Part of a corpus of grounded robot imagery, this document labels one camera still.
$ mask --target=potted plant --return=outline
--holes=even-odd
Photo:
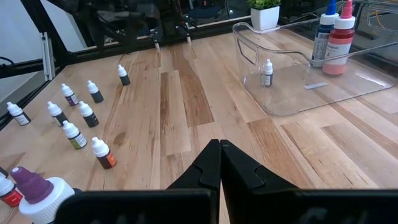
[[[251,23],[256,30],[275,28],[279,18],[280,0],[248,0]]]

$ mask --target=paint bottle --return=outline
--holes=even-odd
[[[87,140],[73,123],[63,121],[62,129],[75,149],[81,149],[87,145]]]
[[[122,81],[122,84],[123,85],[130,85],[129,76],[127,75],[127,72],[123,68],[123,66],[118,65],[118,72],[119,72],[119,77],[120,77],[120,80]]]
[[[10,207],[18,206],[22,200],[17,186],[3,175],[0,175],[0,199]]]
[[[30,123],[30,118],[18,105],[7,102],[7,110],[8,112],[10,112],[11,116],[14,117],[19,125],[23,126]]]
[[[5,176],[5,178],[8,177],[8,172],[2,167],[0,167],[0,176]]]
[[[95,103],[101,103],[102,101],[104,101],[100,90],[91,80],[87,81],[87,88]]]
[[[108,145],[103,140],[93,137],[93,150],[99,163],[104,169],[110,169],[116,165],[116,158]]]
[[[70,106],[75,106],[79,103],[76,94],[70,89],[69,86],[65,85],[64,83],[62,83],[62,93]]]
[[[271,60],[267,59],[267,63],[265,64],[264,70],[262,72],[261,85],[271,86],[273,77],[274,77],[274,70],[272,69]]]
[[[49,109],[51,117],[58,124],[58,126],[63,126],[63,121],[69,121],[58,105],[52,103],[51,101],[48,101],[47,105],[47,109]]]
[[[336,13],[336,0],[330,0],[326,13],[321,15],[320,25],[315,34],[314,47],[312,52],[312,60],[325,59],[328,39],[333,26],[335,25],[338,13]],[[314,67],[321,67],[323,63],[313,63]]]
[[[75,194],[68,183],[59,177],[44,179],[23,167],[13,168],[11,176],[24,196],[19,203],[19,212],[34,224],[52,223],[61,203]]]
[[[334,29],[330,32],[326,58],[337,57],[349,53],[351,43],[354,39],[355,17],[353,13],[353,2],[348,0],[343,8],[341,16],[336,19]],[[346,68],[347,57],[325,62],[322,71],[328,75],[341,75]]]
[[[97,117],[95,116],[93,110],[90,108],[90,106],[88,106],[87,103],[80,101],[79,110],[89,127],[91,128],[95,127],[100,123]]]

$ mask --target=wooden table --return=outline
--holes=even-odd
[[[129,71],[122,86],[117,64]],[[105,100],[86,88],[95,82]],[[90,104],[99,126],[89,128],[68,106],[66,83]],[[398,187],[397,88],[285,117],[269,116],[240,82],[232,34],[103,58],[66,67],[25,112],[0,132],[0,166],[25,166],[59,176],[83,190],[164,189],[192,163],[210,139],[229,139],[268,169],[301,188]],[[47,111],[58,104],[89,139],[74,150]],[[90,139],[98,136],[118,163],[104,170]],[[221,223],[228,215],[221,199]],[[1,223],[29,223],[0,203]]]

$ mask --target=plastic container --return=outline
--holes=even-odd
[[[336,4],[337,12],[345,2]],[[391,88],[398,76],[398,4],[353,1],[357,18],[348,54],[312,60],[313,40],[320,18],[254,30],[240,22],[233,26],[240,75],[244,86],[270,114],[285,116],[341,100]],[[273,64],[272,86],[261,86],[267,59]],[[347,60],[342,75],[322,72],[324,64]]]

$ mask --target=pink bottle cap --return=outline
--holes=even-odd
[[[348,0],[346,5],[343,8],[343,12],[341,13],[340,18],[349,19],[353,16],[353,2],[352,0]]]
[[[11,176],[16,181],[17,188],[24,195],[29,204],[43,201],[54,189],[54,185],[43,179],[38,173],[31,172],[23,167],[15,167]]]

